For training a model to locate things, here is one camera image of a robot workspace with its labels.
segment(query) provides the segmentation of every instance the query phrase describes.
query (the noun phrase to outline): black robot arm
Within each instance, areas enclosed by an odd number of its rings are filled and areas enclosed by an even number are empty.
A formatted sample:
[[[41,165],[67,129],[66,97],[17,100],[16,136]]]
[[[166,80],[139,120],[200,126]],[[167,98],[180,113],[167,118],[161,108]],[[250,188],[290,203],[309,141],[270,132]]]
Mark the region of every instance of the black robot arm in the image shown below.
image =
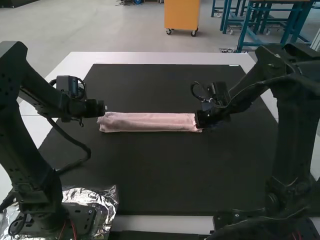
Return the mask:
[[[231,230],[270,222],[271,218],[298,218],[309,207],[313,187],[310,167],[320,118],[320,54],[304,44],[271,44],[259,47],[255,53],[257,63],[231,89],[224,82],[214,82],[202,87],[206,96],[201,97],[194,92],[194,86],[201,84],[191,86],[192,94],[202,102],[202,110],[196,112],[199,128],[230,121],[232,114],[247,110],[267,89],[277,99],[279,117],[265,208],[249,213],[217,212],[214,224],[218,231],[208,240]]]
[[[21,212],[30,214],[41,229],[54,230],[66,217],[60,179],[29,135],[17,98],[26,100],[48,120],[55,117],[64,122],[103,116],[105,106],[103,101],[87,99],[85,84],[82,82],[83,90],[79,90],[75,77],[58,77],[52,84],[66,88],[54,88],[26,57],[23,43],[0,43],[0,164],[11,179]]]

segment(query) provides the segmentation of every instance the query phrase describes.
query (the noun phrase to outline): folded towel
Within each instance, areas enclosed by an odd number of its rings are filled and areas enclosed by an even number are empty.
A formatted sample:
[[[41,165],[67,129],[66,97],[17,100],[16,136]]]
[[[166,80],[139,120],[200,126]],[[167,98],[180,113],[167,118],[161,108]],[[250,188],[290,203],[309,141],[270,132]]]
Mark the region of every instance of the folded towel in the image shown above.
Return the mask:
[[[100,131],[114,132],[193,132],[196,128],[193,113],[123,113],[106,112],[98,118]]]

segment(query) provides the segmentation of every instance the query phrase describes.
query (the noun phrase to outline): crumpled foil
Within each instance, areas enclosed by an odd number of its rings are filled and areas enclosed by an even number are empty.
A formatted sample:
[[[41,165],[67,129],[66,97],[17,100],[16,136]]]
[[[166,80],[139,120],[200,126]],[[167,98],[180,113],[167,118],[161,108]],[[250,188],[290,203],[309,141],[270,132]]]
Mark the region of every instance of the crumpled foil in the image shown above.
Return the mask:
[[[112,222],[116,216],[118,207],[118,193],[116,186],[107,189],[83,188],[64,186],[63,203],[75,203],[83,206],[94,207],[96,217],[89,236],[85,239],[108,239]],[[10,224],[17,218],[19,206],[17,203],[8,207],[4,213],[0,214],[0,240],[56,240],[58,236],[50,237],[30,237],[27,235],[16,235],[12,237],[8,234]]]

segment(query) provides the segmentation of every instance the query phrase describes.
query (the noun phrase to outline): black table surface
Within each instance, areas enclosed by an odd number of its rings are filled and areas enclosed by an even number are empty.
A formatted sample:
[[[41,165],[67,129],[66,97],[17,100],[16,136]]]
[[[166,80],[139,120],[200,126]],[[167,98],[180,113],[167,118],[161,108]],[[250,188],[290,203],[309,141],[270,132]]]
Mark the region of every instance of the black table surface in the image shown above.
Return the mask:
[[[203,240],[206,237],[198,234],[122,231],[111,232],[108,240]]]
[[[190,93],[194,81],[225,81],[245,73],[229,65],[95,64],[85,78],[89,98],[112,112],[193,113],[201,105]],[[277,123],[257,99],[231,122],[203,133],[102,133],[97,119],[57,123],[92,149],[91,159],[61,177],[63,185],[117,185],[118,214],[211,216],[228,209],[264,205],[271,175]],[[50,131],[40,152],[53,168],[84,156]]]

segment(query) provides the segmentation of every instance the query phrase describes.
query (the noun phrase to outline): metal bracket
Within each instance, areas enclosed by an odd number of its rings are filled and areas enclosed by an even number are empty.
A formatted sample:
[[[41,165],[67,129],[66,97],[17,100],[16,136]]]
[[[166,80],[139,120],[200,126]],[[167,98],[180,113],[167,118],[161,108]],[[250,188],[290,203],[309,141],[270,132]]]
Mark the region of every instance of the metal bracket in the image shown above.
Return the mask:
[[[78,236],[84,236],[87,235],[92,225],[94,224],[95,218],[96,218],[96,210],[94,207],[91,206],[83,206],[83,205],[74,205],[74,204],[62,204],[63,207],[67,211],[67,219],[65,220],[65,227],[62,233],[61,239],[73,239],[74,233],[73,228],[71,225],[71,221],[75,225],[76,234]],[[17,218],[23,217],[23,213],[20,213]],[[47,237],[47,236],[54,236],[59,235],[62,229],[58,229],[56,233],[45,231],[44,229],[41,229],[37,223],[31,218],[27,218],[27,221],[25,222],[21,232],[19,234],[21,235],[27,235],[32,237]]]

